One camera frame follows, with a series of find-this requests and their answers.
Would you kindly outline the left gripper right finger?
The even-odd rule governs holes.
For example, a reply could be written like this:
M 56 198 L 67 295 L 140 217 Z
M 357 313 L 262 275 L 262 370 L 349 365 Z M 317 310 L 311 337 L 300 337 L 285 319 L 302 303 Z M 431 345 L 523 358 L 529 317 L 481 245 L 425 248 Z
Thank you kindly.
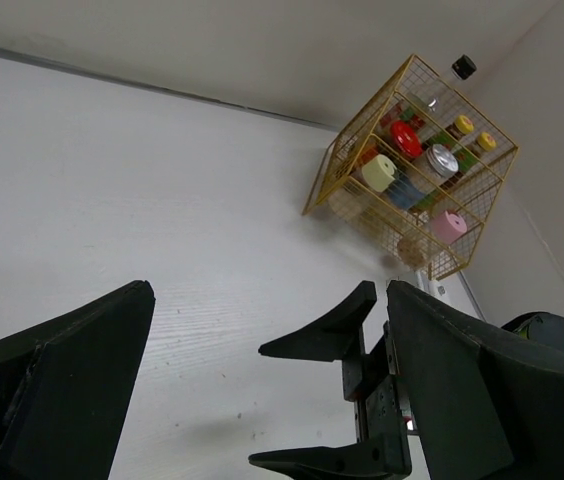
M 433 479 L 564 479 L 564 317 L 498 327 L 417 287 L 387 288 L 389 327 Z

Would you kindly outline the tall black-cap glass bottle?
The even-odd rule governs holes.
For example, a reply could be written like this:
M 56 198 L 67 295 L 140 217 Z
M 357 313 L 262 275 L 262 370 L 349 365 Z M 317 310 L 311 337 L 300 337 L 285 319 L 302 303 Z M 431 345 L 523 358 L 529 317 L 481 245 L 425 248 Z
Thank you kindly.
M 453 99 L 452 91 L 476 71 L 475 62 L 466 54 L 441 74 L 435 74 L 417 62 L 412 77 L 405 82 L 405 98 L 399 103 L 398 119 L 419 133 L 430 120 L 439 119 L 446 103 Z

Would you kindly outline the yellow-cap sauce bottle front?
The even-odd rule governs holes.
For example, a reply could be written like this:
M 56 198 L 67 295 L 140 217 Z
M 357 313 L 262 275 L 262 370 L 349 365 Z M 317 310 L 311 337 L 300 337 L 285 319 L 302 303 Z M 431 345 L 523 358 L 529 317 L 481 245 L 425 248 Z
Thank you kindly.
M 458 163 L 458 175 L 466 174 L 481 158 L 497 147 L 496 139 L 488 132 L 480 133 L 471 143 L 459 146 L 453 155 Z

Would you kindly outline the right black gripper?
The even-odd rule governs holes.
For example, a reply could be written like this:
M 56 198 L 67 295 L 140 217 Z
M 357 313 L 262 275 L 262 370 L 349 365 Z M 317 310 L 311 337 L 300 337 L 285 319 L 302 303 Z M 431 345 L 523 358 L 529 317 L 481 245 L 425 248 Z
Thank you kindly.
M 405 479 L 412 473 L 390 327 L 371 350 L 363 323 L 377 302 L 375 283 L 361 281 L 338 305 L 317 320 L 262 344 L 271 358 L 342 361 L 344 399 L 354 404 L 356 442 L 343 447 L 311 447 L 252 454 L 250 465 L 290 479 Z

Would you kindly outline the pink-cap spice jar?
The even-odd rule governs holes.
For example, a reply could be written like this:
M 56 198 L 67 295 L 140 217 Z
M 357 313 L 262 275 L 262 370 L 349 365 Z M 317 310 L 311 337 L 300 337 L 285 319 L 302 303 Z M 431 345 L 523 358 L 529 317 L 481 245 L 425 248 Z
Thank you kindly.
M 467 230 L 467 223 L 460 214 L 444 210 L 426 224 L 409 230 L 398 241 L 398 257 L 411 269 L 419 270 L 445 247 L 466 234 Z

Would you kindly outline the yellow-cap beige jar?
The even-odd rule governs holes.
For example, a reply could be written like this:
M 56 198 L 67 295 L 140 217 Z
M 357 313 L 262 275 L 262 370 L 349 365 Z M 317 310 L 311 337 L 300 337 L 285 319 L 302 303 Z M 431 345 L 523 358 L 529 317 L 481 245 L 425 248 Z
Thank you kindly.
M 354 168 L 342 186 L 328 198 L 328 205 L 343 220 L 352 220 L 388 189 L 395 176 L 393 161 L 386 155 L 376 154 Z

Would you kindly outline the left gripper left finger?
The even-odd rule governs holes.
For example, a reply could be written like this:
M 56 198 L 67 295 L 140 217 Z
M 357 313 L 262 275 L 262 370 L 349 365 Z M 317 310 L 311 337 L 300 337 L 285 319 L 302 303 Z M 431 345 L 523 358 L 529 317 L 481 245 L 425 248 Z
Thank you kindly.
M 0 339 L 0 479 L 109 477 L 155 303 L 136 280 Z

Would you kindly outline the red-cap dark sauce jar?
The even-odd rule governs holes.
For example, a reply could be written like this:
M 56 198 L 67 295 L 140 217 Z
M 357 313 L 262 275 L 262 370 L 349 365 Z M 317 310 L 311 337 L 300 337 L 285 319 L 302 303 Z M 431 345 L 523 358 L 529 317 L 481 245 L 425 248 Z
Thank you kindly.
M 423 152 L 415 131 L 401 120 L 389 123 L 385 128 L 376 127 L 364 142 L 358 157 L 360 166 L 377 155 L 389 158 L 398 169 L 404 169 Z

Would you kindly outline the silver-cap blue-label shaker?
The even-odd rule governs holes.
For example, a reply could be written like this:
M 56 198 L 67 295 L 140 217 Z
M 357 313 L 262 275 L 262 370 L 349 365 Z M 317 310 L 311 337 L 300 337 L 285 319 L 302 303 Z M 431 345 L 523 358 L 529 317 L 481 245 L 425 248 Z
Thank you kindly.
M 399 171 L 387 190 L 388 199 L 399 209 L 408 210 L 457 172 L 453 153 L 442 145 L 432 145 Z

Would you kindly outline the yellow-cap sauce bottle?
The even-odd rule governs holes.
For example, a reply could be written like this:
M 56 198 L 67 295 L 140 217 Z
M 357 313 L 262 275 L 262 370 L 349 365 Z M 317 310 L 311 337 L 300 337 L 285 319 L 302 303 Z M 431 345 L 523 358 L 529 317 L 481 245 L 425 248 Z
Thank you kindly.
M 453 155 L 458 163 L 458 175 L 466 174 L 481 158 L 497 147 L 496 139 L 488 132 L 480 133 L 471 143 L 459 146 Z
M 448 150 L 452 150 L 464 137 L 474 131 L 472 120 L 466 115 L 458 115 L 443 130 L 436 132 L 431 136 L 427 144 L 442 145 Z

